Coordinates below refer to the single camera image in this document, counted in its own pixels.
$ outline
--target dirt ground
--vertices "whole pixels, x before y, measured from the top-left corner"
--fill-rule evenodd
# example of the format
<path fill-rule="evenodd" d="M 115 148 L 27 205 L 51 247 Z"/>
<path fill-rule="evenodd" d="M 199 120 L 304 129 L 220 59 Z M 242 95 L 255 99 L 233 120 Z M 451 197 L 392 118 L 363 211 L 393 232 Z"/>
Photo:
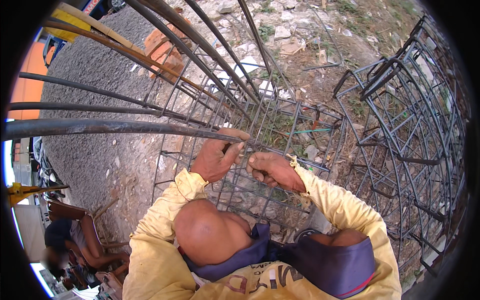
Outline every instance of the dirt ground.
<path fill-rule="evenodd" d="M 209 42 L 213 35 L 200 19 L 193 14 L 183 1 L 167 1 L 172 7 L 183 7 L 183 15 L 188 17 L 196 29 Z M 211 16 L 220 32 L 240 59 L 247 54 L 261 61 L 258 51 L 242 51 L 235 30 L 222 26 L 227 19 L 214 13 L 216 1 L 200 0 L 199 5 Z M 290 9 L 293 18 L 282 19 L 282 12 L 270 9 L 271 1 L 247 1 L 253 8 L 252 14 L 258 26 L 273 28 L 283 26 L 292 33 L 290 38 L 275 40 L 273 32 L 266 39 L 275 59 L 294 90 L 301 90 L 301 98 L 307 104 L 322 103 L 329 111 L 341 111 L 338 103 L 332 99 L 332 91 L 347 69 L 356 69 L 379 60 L 382 56 L 391 56 L 407 40 L 411 29 L 422 15 L 422 8 L 409 0 L 337 0 L 326 1 L 322 8 L 321 0 L 311 0 L 309 4 L 321 20 L 331 30 L 323 28 L 313 10 L 302 12 Z M 143 47 L 143 40 L 154 29 L 147 20 L 130 7 L 101 20 L 134 44 Z M 288 43 L 293 37 L 304 40 L 306 47 L 293 55 L 281 54 L 282 42 Z M 344 61 L 339 66 L 302 71 L 302 69 L 327 63 L 338 62 L 339 53 Z M 319 52 L 325 50 L 327 57 Z M 121 95 L 143 99 L 152 79 L 143 68 L 130 72 L 134 65 L 127 58 L 112 50 L 79 36 L 74 44 L 67 44 L 59 52 L 48 69 L 48 75 L 103 88 Z M 192 69 L 191 77 L 199 82 L 198 70 Z M 149 102 L 162 104 L 163 95 L 169 87 L 160 84 L 149 95 Z M 97 104 L 106 106 L 126 106 L 129 104 L 106 96 L 86 91 L 45 83 L 42 101 Z M 180 109 L 182 101 L 177 104 Z M 352 102 L 348 107 L 354 121 L 364 121 L 361 104 Z M 42 111 L 42 118 L 122 118 L 163 122 L 162 119 L 138 115 L 120 115 L 111 113 Z M 109 240 L 126 241 L 138 221 L 144 216 L 152 201 L 152 191 L 156 160 L 160 151 L 162 136 L 153 134 L 89 134 L 45 137 L 47 155 L 59 177 L 70 185 L 66 192 L 66 202 L 89 210 L 108 204 L 112 199 L 119 200 L 101 218 L 101 233 Z M 178 151 L 182 137 L 170 136 L 163 144 L 163 150 Z M 348 159 L 352 143 L 346 147 L 340 159 Z M 339 164 L 338 177 L 343 175 L 344 164 Z M 157 182 L 170 179 L 175 165 L 168 161 L 159 172 Z M 158 197 L 156 189 L 154 198 Z"/>

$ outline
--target gravel pile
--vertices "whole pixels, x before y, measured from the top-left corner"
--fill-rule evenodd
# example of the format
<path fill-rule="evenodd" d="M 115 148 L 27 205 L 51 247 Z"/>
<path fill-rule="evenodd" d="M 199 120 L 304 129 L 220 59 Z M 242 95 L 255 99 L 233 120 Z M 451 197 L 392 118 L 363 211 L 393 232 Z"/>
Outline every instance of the gravel pile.
<path fill-rule="evenodd" d="M 131 7 L 101 20 L 103 24 L 143 47 L 143 40 L 154 29 Z M 83 36 L 68 43 L 58 53 L 47 75 L 102 88 L 136 99 L 144 97 L 152 80 L 147 71 L 133 72 L 134 62 L 117 52 Z M 44 83 L 41 101 L 136 107 L 128 102 L 62 85 Z M 138 115 L 102 112 L 41 111 L 40 118 L 98 118 L 148 120 Z M 115 157 L 128 151 L 133 134 L 79 134 L 44 137 L 47 155 L 61 180 L 70 185 L 71 203 L 96 209 L 111 199 L 106 170 L 112 169 Z"/>

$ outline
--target worker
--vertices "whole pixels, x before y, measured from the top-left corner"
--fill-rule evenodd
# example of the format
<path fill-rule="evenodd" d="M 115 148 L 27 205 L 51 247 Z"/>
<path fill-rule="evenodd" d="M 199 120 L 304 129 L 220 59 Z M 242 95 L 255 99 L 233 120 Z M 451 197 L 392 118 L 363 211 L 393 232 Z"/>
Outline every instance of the worker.
<path fill-rule="evenodd" d="M 91 216 L 85 215 L 80 221 L 61 218 L 45 229 L 44 259 L 42 265 L 48 270 L 59 270 L 68 262 L 68 250 L 75 254 L 78 264 L 100 268 L 114 260 L 130 261 L 126 252 L 104 253 L 98 241 Z"/>
<path fill-rule="evenodd" d="M 218 133 L 242 140 L 235 129 Z M 296 242 L 269 240 L 267 224 L 217 211 L 205 186 L 239 164 L 244 143 L 206 140 L 132 234 L 123 299 L 400 299 L 396 259 L 382 217 L 351 192 L 319 179 L 295 156 L 256 152 L 247 171 L 269 187 L 313 201 L 340 231 L 314 229 Z M 174 246 L 177 237 L 179 247 Z M 193 274 L 210 280 L 196 284 Z"/>

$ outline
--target wooden stick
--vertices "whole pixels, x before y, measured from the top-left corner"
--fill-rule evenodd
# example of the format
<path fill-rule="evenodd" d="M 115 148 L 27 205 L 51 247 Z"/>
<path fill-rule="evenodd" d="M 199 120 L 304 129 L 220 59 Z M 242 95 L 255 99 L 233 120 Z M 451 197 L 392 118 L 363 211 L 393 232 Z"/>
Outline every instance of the wooden stick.
<path fill-rule="evenodd" d="M 95 20 L 88 14 L 84 13 L 83 11 L 67 4 L 67 3 L 60 3 L 58 5 L 58 9 L 61 11 L 64 11 L 66 13 L 71 14 L 72 16 L 84 21 L 85 23 L 89 24 L 90 26 L 94 27 L 96 30 L 100 31 L 101 33 L 105 34 L 106 36 L 109 36 L 119 42 L 120 44 L 124 45 L 127 48 L 130 48 L 142 55 L 145 55 L 145 52 L 140 49 L 138 46 L 134 45 L 131 41 L 125 39 L 115 31 L 113 31 L 111 28 L 106 27 L 99 21 Z"/>
<path fill-rule="evenodd" d="M 183 76 L 180 76 L 179 73 L 165 67 L 164 65 L 162 65 L 161 63 L 157 62 L 157 61 L 154 61 L 153 59 L 143 55 L 143 54 L 140 54 L 130 48 L 127 48 L 123 45 L 117 45 L 111 41 L 109 41 L 107 38 L 103 37 L 103 36 L 99 36 L 99 35 L 96 35 L 94 33 L 91 33 L 90 31 L 86 31 L 86 30 L 83 30 L 81 28 L 78 28 L 76 26 L 73 26 L 71 24 L 64 24 L 64 23 L 60 23 L 60 22 L 54 22 L 54 21 L 45 21 L 44 24 L 43 24 L 44 27 L 51 27 L 51 28 L 57 28 L 57 29 L 61 29 L 61 30 L 66 30 L 66 31 L 70 31 L 70 32 L 73 32 L 73 33 L 76 33 L 78 35 L 81 35 L 81 36 L 85 36 L 85 37 L 89 37 L 91 38 L 92 40 L 95 40 L 97 42 L 99 42 L 100 44 L 103 44 L 111 49 L 114 49 L 114 50 L 120 50 L 120 51 L 123 51 L 123 52 L 127 52 L 128 54 L 140 59 L 140 60 L 143 60 L 144 62 L 148 63 L 148 64 L 151 64 L 151 65 L 154 65 L 156 66 L 157 68 L 161 69 L 162 71 L 165 71 L 169 74 L 172 74 L 173 76 L 175 77 L 180 77 L 180 79 L 182 79 L 184 82 L 190 84 L 191 86 L 193 86 L 194 88 L 196 88 L 197 90 L 201 91 L 202 93 L 212 97 L 213 99 L 217 100 L 218 101 L 218 98 L 215 97 L 214 95 L 212 95 L 211 93 L 205 91 L 204 89 L 202 89 L 198 84 L 194 84 L 192 81 L 188 80 L 187 78 L 183 77 Z"/>

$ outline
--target wooden chair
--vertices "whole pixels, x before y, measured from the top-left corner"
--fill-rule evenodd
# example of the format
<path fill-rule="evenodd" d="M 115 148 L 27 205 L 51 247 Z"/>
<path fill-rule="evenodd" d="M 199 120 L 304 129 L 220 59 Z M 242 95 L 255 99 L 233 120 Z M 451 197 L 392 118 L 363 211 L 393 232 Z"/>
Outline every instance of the wooden chair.
<path fill-rule="evenodd" d="M 101 209 L 99 208 L 94 212 L 91 212 L 88 209 L 79 208 L 79 207 L 76 207 L 76 206 L 73 206 L 73 205 L 68 205 L 68 204 L 62 203 L 60 201 L 55 201 L 55 200 L 48 200 L 47 201 L 47 208 L 48 208 L 48 214 L 49 214 L 50 220 L 52 222 L 55 221 L 55 220 L 61 219 L 61 218 L 67 218 L 67 219 L 72 219 L 72 220 L 80 220 L 85 216 L 85 214 L 90 215 L 93 219 L 93 225 L 95 227 L 95 232 L 96 232 L 98 241 L 100 242 L 100 244 L 102 245 L 103 248 L 111 249 L 111 248 L 118 248 L 118 247 L 121 247 L 121 246 L 128 245 L 129 242 L 108 243 L 107 239 L 104 238 L 106 242 L 103 243 L 101 241 L 101 239 L 98 237 L 98 230 L 97 230 L 97 226 L 96 226 L 96 221 L 117 200 L 118 200 L 118 198 L 112 200 L 108 205 L 106 205 L 105 207 L 103 207 Z M 100 226 L 100 228 L 102 229 L 104 237 L 105 237 L 105 232 L 103 230 L 103 227 Z"/>

